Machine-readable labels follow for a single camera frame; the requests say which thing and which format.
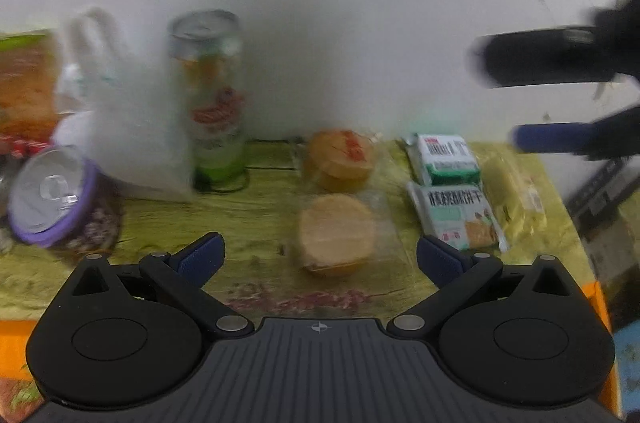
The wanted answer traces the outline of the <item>orange dried snack bag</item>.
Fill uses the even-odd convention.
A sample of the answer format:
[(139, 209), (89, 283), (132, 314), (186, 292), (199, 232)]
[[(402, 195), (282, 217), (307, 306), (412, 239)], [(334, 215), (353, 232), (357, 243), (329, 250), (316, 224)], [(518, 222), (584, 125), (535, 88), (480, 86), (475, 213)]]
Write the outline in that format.
[(50, 30), (1, 36), (1, 134), (48, 142), (60, 117), (54, 92), (61, 65)]

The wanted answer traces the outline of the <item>orange cardboard tray box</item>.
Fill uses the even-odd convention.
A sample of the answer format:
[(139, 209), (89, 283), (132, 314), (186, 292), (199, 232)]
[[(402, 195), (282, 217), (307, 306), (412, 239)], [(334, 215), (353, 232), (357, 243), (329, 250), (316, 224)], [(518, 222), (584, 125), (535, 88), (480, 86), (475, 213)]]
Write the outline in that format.
[[(584, 284), (582, 286), (582, 293), (586, 295), (590, 306), (597, 313), (605, 325), (605, 328), (608, 329), (608, 333), (613, 335), (610, 316), (608, 315), (608, 308), (606, 308), (601, 284), (598, 281)], [(604, 382), (602, 391), (600, 391), (598, 400), (606, 409), (609, 409), (612, 414), (616, 415), (619, 419), (623, 416), (622, 395), (620, 395), (620, 380), (618, 379), (617, 363), (612, 365), (612, 369), (610, 373), (608, 373), (608, 377)]]

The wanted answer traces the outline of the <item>packaged egg cake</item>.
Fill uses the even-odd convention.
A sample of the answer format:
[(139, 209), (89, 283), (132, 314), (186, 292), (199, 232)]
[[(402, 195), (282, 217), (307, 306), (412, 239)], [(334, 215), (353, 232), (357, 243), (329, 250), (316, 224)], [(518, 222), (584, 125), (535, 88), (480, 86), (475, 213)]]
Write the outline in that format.
[(296, 265), (320, 277), (406, 261), (387, 198), (375, 190), (299, 195), (288, 249)]
[(302, 187), (309, 192), (361, 192), (372, 186), (383, 155), (380, 140), (363, 132), (317, 131), (297, 150)]

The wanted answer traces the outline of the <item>green white snack pack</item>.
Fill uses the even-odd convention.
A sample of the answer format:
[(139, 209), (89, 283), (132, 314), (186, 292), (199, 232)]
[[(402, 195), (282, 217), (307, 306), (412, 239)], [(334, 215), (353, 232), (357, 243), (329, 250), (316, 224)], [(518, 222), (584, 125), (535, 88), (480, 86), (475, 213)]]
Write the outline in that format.
[(414, 175), (423, 186), (480, 185), (480, 165), (460, 136), (412, 134), (405, 147)]

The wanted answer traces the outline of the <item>Tsingtao beer can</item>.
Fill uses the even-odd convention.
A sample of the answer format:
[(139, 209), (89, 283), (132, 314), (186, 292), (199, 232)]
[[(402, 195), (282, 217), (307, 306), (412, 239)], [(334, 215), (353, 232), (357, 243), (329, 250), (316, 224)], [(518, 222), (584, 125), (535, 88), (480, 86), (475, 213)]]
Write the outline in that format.
[(193, 11), (168, 26), (171, 68), (184, 87), (194, 157), (194, 188), (227, 194), (248, 185), (243, 39), (227, 10)]

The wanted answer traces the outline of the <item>walnut biscuit pack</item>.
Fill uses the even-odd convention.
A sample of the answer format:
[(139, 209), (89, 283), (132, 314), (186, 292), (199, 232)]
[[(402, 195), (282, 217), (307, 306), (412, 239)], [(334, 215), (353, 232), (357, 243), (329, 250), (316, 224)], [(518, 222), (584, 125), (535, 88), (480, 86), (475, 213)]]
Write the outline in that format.
[(407, 192), (426, 235), (459, 251), (509, 250), (486, 196), (474, 184), (423, 186), (410, 181)]

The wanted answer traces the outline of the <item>white plastic bag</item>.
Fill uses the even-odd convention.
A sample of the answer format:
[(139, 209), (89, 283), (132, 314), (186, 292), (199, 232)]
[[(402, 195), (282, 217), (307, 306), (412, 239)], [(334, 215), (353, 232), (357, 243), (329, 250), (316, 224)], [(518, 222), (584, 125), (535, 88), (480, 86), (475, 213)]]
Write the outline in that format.
[(124, 195), (191, 201), (194, 165), (183, 92), (167, 65), (141, 61), (114, 16), (100, 7), (70, 18), (60, 45), (54, 106), (62, 120), (53, 140), (76, 146)]

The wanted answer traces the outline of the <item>packaged egg cake front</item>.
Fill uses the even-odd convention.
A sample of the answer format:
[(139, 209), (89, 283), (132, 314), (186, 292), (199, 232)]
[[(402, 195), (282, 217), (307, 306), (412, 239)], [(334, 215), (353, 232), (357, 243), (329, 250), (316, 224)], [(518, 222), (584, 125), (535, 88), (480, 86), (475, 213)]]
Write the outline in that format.
[(320, 277), (406, 261), (387, 198), (375, 190), (299, 195), (288, 249), (296, 265)]

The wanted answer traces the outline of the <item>purple lidded porridge can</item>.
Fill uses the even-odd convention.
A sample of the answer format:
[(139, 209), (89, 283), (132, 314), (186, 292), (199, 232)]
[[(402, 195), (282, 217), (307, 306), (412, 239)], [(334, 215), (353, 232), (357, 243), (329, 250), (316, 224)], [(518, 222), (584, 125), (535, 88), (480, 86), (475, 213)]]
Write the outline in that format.
[(122, 229), (122, 201), (90, 158), (74, 146), (51, 146), (17, 174), (8, 216), (17, 239), (78, 259), (114, 249)]

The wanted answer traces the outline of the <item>clear wrapped cracker pack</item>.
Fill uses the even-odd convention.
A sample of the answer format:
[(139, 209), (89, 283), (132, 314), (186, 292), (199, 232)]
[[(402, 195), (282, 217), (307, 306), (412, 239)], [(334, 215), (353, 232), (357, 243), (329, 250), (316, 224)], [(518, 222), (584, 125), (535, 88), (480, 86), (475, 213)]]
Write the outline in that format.
[(546, 227), (546, 210), (538, 189), (514, 155), (483, 154), (480, 170), (486, 198), (510, 244)]

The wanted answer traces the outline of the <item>orange mooncake gift box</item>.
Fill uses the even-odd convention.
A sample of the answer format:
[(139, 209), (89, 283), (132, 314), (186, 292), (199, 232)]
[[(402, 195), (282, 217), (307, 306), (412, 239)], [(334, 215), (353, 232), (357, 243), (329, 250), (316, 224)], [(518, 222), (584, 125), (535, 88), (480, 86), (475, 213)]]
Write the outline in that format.
[(43, 403), (26, 363), (35, 320), (2, 320), (0, 333), (1, 421), (23, 422)]

